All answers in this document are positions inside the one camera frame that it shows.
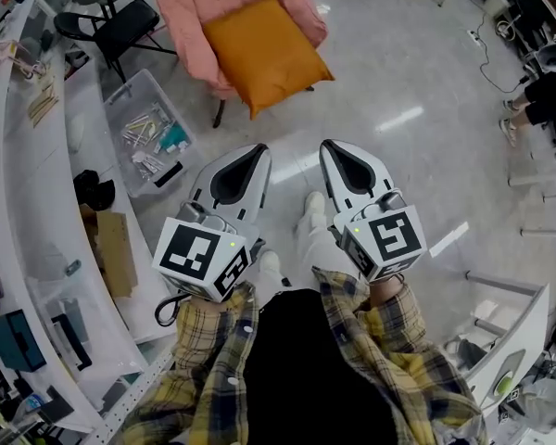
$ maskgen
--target white pants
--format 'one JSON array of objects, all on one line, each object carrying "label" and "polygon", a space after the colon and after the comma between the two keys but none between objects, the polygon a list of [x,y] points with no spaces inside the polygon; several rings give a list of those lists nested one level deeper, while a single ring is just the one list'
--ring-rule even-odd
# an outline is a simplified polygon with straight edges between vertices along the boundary
[{"label": "white pants", "polygon": [[310,288],[319,291],[319,283],[311,267],[316,266],[328,271],[338,271],[358,276],[359,270],[344,251],[335,244],[332,233],[327,230],[327,218],[324,214],[306,213],[298,222],[296,233],[297,267],[288,280],[292,286],[284,286],[282,273],[250,269],[247,277],[256,287],[259,307],[268,303],[274,295],[282,290],[301,290]]}]

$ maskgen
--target white marker cube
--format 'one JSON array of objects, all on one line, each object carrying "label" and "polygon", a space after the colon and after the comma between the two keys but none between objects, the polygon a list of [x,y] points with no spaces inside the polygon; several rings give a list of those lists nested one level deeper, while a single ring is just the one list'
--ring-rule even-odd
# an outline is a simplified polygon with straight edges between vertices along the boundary
[{"label": "white marker cube", "polygon": [[340,246],[369,282],[409,269],[426,251],[413,206],[347,222]]},{"label": "white marker cube", "polygon": [[181,290],[223,301],[250,263],[244,237],[167,218],[152,266]]}]

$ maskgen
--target yellow plaid shirt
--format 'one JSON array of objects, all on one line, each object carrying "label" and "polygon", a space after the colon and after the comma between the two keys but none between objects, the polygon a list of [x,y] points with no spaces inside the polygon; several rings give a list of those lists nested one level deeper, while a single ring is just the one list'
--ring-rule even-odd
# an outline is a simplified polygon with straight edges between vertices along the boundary
[{"label": "yellow plaid shirt", "polygon": [[[369,310],[364,284],[343,273],[314,273],[342,356],[385,398],[399,444],[451,444],[457,439],[488,444],[467,384],[424,339],[423,317],[408,286]],[[259,319],[254,287],[239,286],[227,307],[215,313],[189,302],[182,305],[175,369],[128,416],[122,443],[167,443],[190,428],[189,445],[247,444],[243,371]]]}]

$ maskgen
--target black chair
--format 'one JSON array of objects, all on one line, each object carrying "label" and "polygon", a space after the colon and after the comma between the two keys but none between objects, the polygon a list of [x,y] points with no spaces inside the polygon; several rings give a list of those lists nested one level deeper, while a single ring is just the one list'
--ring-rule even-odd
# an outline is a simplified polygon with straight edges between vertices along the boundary
[{"label": "black chair", "polygon": [[[93,23],[95,28],[93,34],[81,30],[80,23],[83,19],[88,19]],[[60,13],[54,17],[54,25],[61,35],[71,40],[94,42],[103,53],[107,66],[112,67],[124,83],[126,77],[121,69],[119,58],[129,48],[148,49],[177,56],[175,51],[164,49],[149,35],[159,21],[158,13],[144,0],[133,0],[109,19],[79,13]],[[103,24],[97,28],[98,22],[103,22]],[[156,47],[137,43],[145,36]]]}]

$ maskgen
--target black shirt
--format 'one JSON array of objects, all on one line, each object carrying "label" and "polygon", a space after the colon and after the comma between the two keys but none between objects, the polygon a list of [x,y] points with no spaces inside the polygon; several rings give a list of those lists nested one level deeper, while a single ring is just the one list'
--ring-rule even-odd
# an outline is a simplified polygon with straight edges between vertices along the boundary
[{"label": "black shirt", "polygon": [[397,442],[389,406],[344,361],[318,292],[264,307],[245,383],[249,445]]}]

